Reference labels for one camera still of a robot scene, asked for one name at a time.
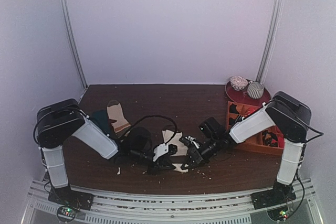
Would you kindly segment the grey striped cup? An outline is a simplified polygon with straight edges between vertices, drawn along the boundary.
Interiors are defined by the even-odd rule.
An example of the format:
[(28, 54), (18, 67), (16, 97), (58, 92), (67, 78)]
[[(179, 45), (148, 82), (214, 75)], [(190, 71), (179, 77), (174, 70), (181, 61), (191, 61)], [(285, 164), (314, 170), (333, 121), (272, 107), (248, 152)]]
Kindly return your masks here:
[(247, 94), (252, 99), (260, 99), (264, 94), (264, 86), (259, 82), (252, 81), (247, 87)]

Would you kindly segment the left aluminium frame post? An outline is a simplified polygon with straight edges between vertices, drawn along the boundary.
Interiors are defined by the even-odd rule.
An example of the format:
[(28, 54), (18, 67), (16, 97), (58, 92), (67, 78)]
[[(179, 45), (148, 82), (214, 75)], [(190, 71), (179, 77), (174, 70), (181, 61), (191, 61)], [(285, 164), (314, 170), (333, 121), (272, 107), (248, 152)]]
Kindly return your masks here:
[(82, 64), (80, 62), (79, 54), (78, 54), (78, 49), (77, 45), (75, 42), (75, 37), (74, 37), (74, 32), (72, 29), (71, 25), (71, 20), (70, 20), (70, 13), (69, 13), (69, 8), (68, 8), (68, 3), (67, 0), (60, 0), (61, 8), (62, 8), (62, 13), (63, 13), (63, 18), (64, 18), (64, 23), (65, 23), (65, 28), (66, 28), (66, 34), (69, 42), (69, 47), (70, 51), (75, 63), (75, 68), (78, 73), (81, 85), (83, 89), (85, 90), (88, 87), (85, 74), (82, 68)]

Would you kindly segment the red round tray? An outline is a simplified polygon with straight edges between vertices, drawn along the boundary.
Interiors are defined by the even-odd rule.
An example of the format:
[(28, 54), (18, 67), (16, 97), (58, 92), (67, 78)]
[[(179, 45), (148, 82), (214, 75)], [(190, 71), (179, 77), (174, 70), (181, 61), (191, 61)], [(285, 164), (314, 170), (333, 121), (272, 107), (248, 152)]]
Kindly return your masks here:
[(266, 88), (264, 88), (264, 93), (260, 99), (253, 99), (247, 94), (248, 85), (242, 90), (235, 90), (230, 81), (225, 85), (226, 96), (232, 101), (242, 104), (248, 104), (253, 106), (261, 106), (262, 103), (268, 102), (271, 99), (271, 95)]

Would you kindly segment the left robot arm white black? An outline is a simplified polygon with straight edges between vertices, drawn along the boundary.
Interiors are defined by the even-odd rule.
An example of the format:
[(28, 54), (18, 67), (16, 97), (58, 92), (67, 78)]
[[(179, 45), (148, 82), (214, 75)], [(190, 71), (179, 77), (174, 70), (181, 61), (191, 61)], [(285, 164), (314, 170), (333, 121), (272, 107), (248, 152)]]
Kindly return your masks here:
[(177, 136), (173, 131), (169, 139), (154, 147), (150, 132), (137, 125), (122, 127), (121, 136), (112, 138), (100, 128), (99, 122), (79, 107), (75, 99), (64, 100), (40, 109), (36, 116), (33, 138), (38, 145), (44, 166), (49, 174), (54, 194), (64, 205), (71, 205), (76, 197), (69, 189), (63, 144), (75, 137), (109, 160), (116, 155), (130, 156), (145, 163), (148, 172), (155, 174), (161, 170), (174, 170), (171, 155), (177, 152), (172, 139)]

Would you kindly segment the right aluminium frame post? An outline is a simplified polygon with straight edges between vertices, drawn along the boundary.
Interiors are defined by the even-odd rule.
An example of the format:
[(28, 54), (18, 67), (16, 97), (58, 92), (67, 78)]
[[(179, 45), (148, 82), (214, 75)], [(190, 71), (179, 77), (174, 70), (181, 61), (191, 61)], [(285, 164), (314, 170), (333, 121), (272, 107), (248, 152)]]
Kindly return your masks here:
[(281, 13), (282, 13), (282, 7), (283, 7), (283, 1), (284, 0), (274, 0), (274, 5), (272, 8), (272, 14), (268, 29), (268, 34), (266, 38), (265, 47), (263, 50), (261, 62), (259, 65), (256, 81), (264, 85), (266, 81), (267, 72), (269, 69), (274, 45), (275, 45), (275, 37), (277, 28), (280, 24), (281, 20)]

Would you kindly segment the beige brown striped sock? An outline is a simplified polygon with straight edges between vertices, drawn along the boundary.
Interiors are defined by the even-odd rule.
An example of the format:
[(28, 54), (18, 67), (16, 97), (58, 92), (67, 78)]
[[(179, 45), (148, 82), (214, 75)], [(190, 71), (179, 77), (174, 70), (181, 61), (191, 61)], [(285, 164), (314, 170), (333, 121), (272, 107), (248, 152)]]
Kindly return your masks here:
[(117, 100), (109, 101), (107, 104), (107, 115), (109, 126), (117, 135), (121, 135), (131, 126), (128, 120), (124, 117), (121, 103)]

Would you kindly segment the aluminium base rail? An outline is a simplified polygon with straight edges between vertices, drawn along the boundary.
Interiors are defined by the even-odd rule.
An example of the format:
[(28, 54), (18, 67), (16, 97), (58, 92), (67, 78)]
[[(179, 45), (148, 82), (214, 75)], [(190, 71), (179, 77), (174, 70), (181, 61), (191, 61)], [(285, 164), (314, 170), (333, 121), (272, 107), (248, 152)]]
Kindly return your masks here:
[(297, 199), (278, 206), (255, 209), (254, 190), (203, 195), (141, 195), (88, 189), (90, 210), (81, 209), (71, 223), (274, 223), (272, 210), (297, 209), (286, 223), (325, 223), (310, 179), (295, 182)]

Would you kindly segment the orange wooden compartment box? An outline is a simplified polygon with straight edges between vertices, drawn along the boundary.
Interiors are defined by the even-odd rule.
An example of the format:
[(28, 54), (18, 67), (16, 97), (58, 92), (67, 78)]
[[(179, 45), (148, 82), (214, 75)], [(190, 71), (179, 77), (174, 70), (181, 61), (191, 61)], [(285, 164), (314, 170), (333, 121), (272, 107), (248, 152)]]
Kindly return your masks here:
[[(229, 112), (231, 104), (237, 105), (237, 110), (240, 114), (232, 114)], [(243, 116), (248, 116), (255, 112), (259, 107), (229, 101), (226, 111), (226, 129), (231, 128), (237, 119)], [(243, 151), (264, 153), (270, 155), (281, 156), (284, 147), (284, 135), (276, 126), (269, 127), (254, 136), (248, 138), (244, 143), (239, 144), (237, 148)]]

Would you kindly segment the aluminium frame post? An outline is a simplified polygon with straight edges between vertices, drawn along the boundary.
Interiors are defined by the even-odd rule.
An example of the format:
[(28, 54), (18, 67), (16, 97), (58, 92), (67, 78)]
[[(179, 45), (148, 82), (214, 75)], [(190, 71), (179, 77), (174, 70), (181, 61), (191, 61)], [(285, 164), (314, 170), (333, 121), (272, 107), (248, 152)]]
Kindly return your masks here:
[(281, 20), (281, 13), (282, 13), (282, 7), (283, 7), (283, 1), (284, 0), (274, 0), (274, 5), (272, 8), (272, 14), (268, 29), (268, 34), (266, 38), (265, 47), (263, 50), (261, 62), (259, 65), (256, 81), (264, 85), (266, 81), (267, 72), (269, 69), (274, 45), (275, 45), (275, 37), (277, 28), (280, 24)]
[(70, 13), (69, 13), (69, 8), (68, 8), (68, 3), (67, 0), (60, 0), (61, 8), (62, 8), (62, 13), (63, 13), (63, 18), (64, 18), (64, 23), (65, 23), (65, 28), (66, 28), (66, 34), (69, 42), (69, 47), (70, 51), (75, 63), (75, 68), (78, 73), (81, 85), (83, 89), (85, 90), (88, 87), (85, 74), (82, 68), (82, 64), (80, 62), (79, 54), (78, 54), (78, 49), (77, 45), (75, 42), (75, 37), (74, 37), (74, 32), (72, 29), (71, 25), (71, 20), (70, 20)]

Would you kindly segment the cream white sock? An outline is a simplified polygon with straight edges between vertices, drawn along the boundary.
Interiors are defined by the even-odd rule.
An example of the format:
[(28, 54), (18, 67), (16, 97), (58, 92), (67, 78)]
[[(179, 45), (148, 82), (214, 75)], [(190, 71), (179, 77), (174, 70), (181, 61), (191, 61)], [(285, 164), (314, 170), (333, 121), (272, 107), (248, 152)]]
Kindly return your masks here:
[[(163, 141), (166, 143), (172, 137), (173, 134), (174, 132), (172, 130), (163, 129), (162, 130)], [(189, 169), (181, 169), (181, 166), (184, 163), (188, 150), (188, 148), (182, 142), (180, 142), (180, 138), (182, 136), (183, 136), (182, 132), (177, 132), (175, 136), (172, 138), (172, 140), (169, 142), (169, 144), (174, 144), (177, 146), (177, 153), (171, 155), (170, 159), (172, 161), (172, 164), (175, 166), (174, 171), (180, 173), (187, 173)]]

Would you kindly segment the black sock in box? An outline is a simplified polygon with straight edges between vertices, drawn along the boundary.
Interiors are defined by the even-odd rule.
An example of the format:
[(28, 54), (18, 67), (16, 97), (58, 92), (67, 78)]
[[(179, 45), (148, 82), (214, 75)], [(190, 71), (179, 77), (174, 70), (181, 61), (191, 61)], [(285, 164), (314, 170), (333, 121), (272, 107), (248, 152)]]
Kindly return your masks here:
[(236, 104), (231, 104), (229, 106), (229, 112), (232, 114), (240, 114), (240, 112), (237, 110), (237, 105)]

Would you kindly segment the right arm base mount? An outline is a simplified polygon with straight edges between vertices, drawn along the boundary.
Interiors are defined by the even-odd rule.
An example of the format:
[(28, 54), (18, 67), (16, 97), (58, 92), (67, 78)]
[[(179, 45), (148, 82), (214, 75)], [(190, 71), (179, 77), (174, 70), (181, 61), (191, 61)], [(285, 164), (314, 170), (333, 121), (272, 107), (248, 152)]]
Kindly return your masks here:
[(293, 186), (284, 185), (279, 182), (274, 182), (272, 189), (251, 194), (251, 200), (255, 210), (283, 204), (287, 199), (296, 199)]

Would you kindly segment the white patterned bowl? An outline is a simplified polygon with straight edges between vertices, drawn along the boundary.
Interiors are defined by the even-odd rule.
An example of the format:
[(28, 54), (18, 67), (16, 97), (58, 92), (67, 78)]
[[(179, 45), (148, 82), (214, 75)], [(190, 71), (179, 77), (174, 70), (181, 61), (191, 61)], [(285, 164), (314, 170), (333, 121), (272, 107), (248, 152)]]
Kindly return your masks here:
[(249, 82), (247, 79), (241, 76), (232, 76), (230, 78), (230, 85), (236, 91), (241, 91), (248, 86)]

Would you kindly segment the dark teal monkey sock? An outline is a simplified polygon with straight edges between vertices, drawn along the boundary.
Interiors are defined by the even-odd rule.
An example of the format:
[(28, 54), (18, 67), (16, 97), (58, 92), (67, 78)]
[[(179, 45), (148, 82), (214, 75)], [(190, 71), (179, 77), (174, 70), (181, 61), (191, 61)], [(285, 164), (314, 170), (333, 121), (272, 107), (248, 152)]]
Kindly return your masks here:
[(108, 114), (106, 110), (94, 111), (91, 120), (102, 130), (106, 135), (111, 134), (111, 129), (108, 121)]

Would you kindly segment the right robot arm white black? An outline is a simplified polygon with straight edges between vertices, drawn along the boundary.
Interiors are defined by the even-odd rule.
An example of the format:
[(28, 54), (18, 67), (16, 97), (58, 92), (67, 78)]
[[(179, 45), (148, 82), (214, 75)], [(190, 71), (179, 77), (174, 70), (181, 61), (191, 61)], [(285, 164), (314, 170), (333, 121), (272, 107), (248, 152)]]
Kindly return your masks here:
[(272, 203), (279, 204), (289, 196), (288, 186), (292, 184), (297, 169), (303, 159), (303, 149), (307, 142), (312, 112), (304, 103), (279, 91), (247, 117), (241, 116), (235, 124), (225, 129), (213, 117), (199, 125), (207, 141), (198, 144), (191, 136), (180, 138), (187, 146), (186, 160), (182, 170), (192, 169), (209, 162), (217, 152), (233, 148), (248, 138), (276, 126), (284, 136), (284, 149), (276, 182), (269, 192)]

